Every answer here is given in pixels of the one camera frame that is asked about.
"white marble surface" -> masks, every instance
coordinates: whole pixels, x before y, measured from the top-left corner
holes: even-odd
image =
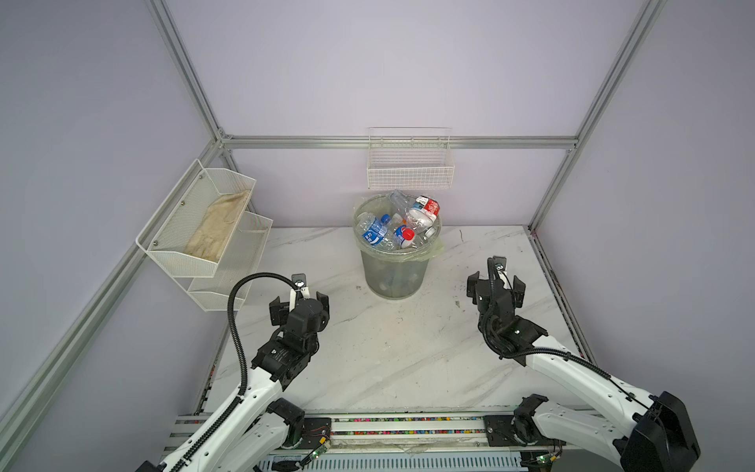
[[[556,300],[521,226],[444,227],[445,251],[430,262],[419,292],[401,301],[374,294],[365,283],[351,228],[273,229],[259,271],[305,273],[312,290],[330,296],[331,319],[320,351],[284,397],[308,412],[444,412],[500,410],[539,393],[568,406],[584,402],[549,378],[513,360],[499,360],[477,331],[467,277],[486,272],[486,259],[507,257],[509,277],[527,284],[517,314],[576,351]],[[273,332],[268,303],[288,297],[285,284],[253,282],[237,325],[247,356]],[[229,339],[209,390],[213,412],[239,383]]]

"wire basket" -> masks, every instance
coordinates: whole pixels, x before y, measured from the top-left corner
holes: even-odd
[[[450,128],[370,128],[367,187],[373,190],[451,188]]]
[[[137,244],[170,277],[213,277],[226,257],[230,239],[223,248],[218,262],[208,261],[193,255],[184,254],[186,244],[197,231],[209,206],[222,195],[249,190],[243,206],[246,207],[254,189],[255,179],[224,168],[204,168],[198,161],[199,174],[194,178],[180,203],[171,212],[151,242],[140,243],[143,235],[137,237]],[[234,222],[230,231],[233,235],[242,215]]]
[[[272,225],[273,220],[269,218],[249,211],[242,213],[215,277],[194,279],[186,290],[204,311],[225,311],[228,308],[228,295],[233,286],[257,270]],[[251,282],[247,282],[236,293],[234,310],[244,305],[250,287]]]

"transparent trash can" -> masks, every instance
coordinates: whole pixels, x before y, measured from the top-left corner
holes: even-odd
[[[356,217],[365,211],[377,217],[395,213],[387,197],[388,194],[378,195],[359,205],[354,211],[352,227],[357,245],[362,252],[362,265],[365,268],[367,285],[381,297],[399,300],[407,298],[420,289],[427,263],[442,251],[443,245],[439,239],[441,221],[438,216],[433,224],[436,229],[435,233],[419,248],[382,251],[362,238],[356,229]]]

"black cable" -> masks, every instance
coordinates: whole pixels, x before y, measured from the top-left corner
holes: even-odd
[[[239,292],[241,287],[251,280],[254,279],[261,279],[261,278],[269,278],[269,279],[278,279],[281,282],[286,282],[289,286],[291,286],[292,289],[298,290],[299,288],[286,277],[279,275],[277,273],[272,272],[257,272],[253,273],[249,276],[244,277],[243,279],[239,280],[231,289],[230,294],[228,295],[228,329],[231,333],[231,338],[233,339],[233,346],[236,348],[236,354],[239,356],[239,368],[241,370],[241,385],[239,385],[239,395],[234,397],[234,399],[231,401],[231,403],[226,407],[226,409],[223,411],[223,413],[220,414],[219,417],[217,417],[217,420],[213,424],[210,425],[209,428],[199,437],[198,440],[196,440],[191,447],[186,451],[186,454],[181,456],[181,459],[176,462],[176,464],[171,469],[171,472],[178,472],[181,470],[181,468],[186,465],[186,462],[184,459],[191,460],[192,456],[199,451],[199,448],[202,447],[202,444],[206,443],[207,440],[212,436],[212,434],[223,424],[225,420],[228,419],[231,413],[233,413],[233,410],[236,409],[236,407],[241,403],[241,397],[244,395],[244,391],[246,390],[246,384],[248,382],[248,373],[246,369],[246,357],[244,356],[244,347],[241,345],[241,338],[239,337],[239,330],[236,328],[236,318],[233,316],[233,305],[236,301],[236,294]]]
[[[490,272],[492,268],[492,259],[488,259],[488,272]],[[598,374],[600,377],[610,381],[612,384],[614,384],[624,395],[627,396],[630,401],[637,402],[640,406],[645,408],[646,410],[650,409],[645,404],[640,402],[637,398],[634,397],[631,393],[627,392],[621,385],[614,382],[611,374],[604,371],[600,367],[596,366],[595,364],[591,363],[588,360],[582,359],[579,356],[576,356],[570,352],[565,352],[558,349],[552,349],[549,347],[533,347],[530,349],[525,350],[516,350],[516,347],[507,339],[496,337],[496,341],[499,344],[503,344],[502,346],[498,346],[492,342],[490,339],[491,335],[488,333],[489,327],[488,324],[490,323],[490,319],[495,312],[495,303],[493,301],[493,297],[491,297],[490,305],[488,306],[488,310],[485,312],[485,315],[482,316],[482,339],[485,341],[485,344],[492,350],[494,353],[498,355],[501,359],[515,359],[517,357],[522,356],[530,356],[532,354],[547,354],[550,356],[560,356],[564,359],[571,360],[579,364],[580,366],[583,366],[596,374]]]

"white mesh shelf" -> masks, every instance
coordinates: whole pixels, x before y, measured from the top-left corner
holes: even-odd
[[[451,188],[450,128],[370,128],[367,184],[374,190]]]
[[[187,184],[194,173],[196,176]],[[254,183],[251,177],[224,168],[204,168],[201,162],[194,161],[176,184],[176,188],[187,186],[187,190],[180,199],[173,197],[175,199],[171,201],[175,205],[165,222],[155,229],[153,221],[158,221],[164,214],[158,210],[137,237],[137,245],[204,311],[225,311],[233,286],[257,270],[273,220],[241,211],[233,221],[218,262],[184,254],[183,250],[213,202],[222,195],[248,190],[243,202],[247,207]],[[236,293],[235,310],[246,301],[250,287],[251,283],[244,284]]]
[[[228,308],[228,295],[233,286],[257,270],[272,225],[273,220],[269,218],[249,211],[243,212],[215,277],[194,279],[186,290],[200,307],[205,311],[225,311]],[[251,284],[252,282],[244,284],[236,293],[234,310],[244,305]]]
[[[218,262],[208,261],[193,255],[184,254],[186,244],[199,228],[208,207],[221,195],[249,190],[244,201],[246,207],[254,189],[253,178],[224,168],[201,168],[189,189],[184,193],[179,204],[175,206],[168,219],[158,230],[146,248],[140,244],[142,235],[137,237],[137,244],[171,277],[212,277],[226,256],[227,247],[223,248]],[[233,233],[241,215],[236,219]]]

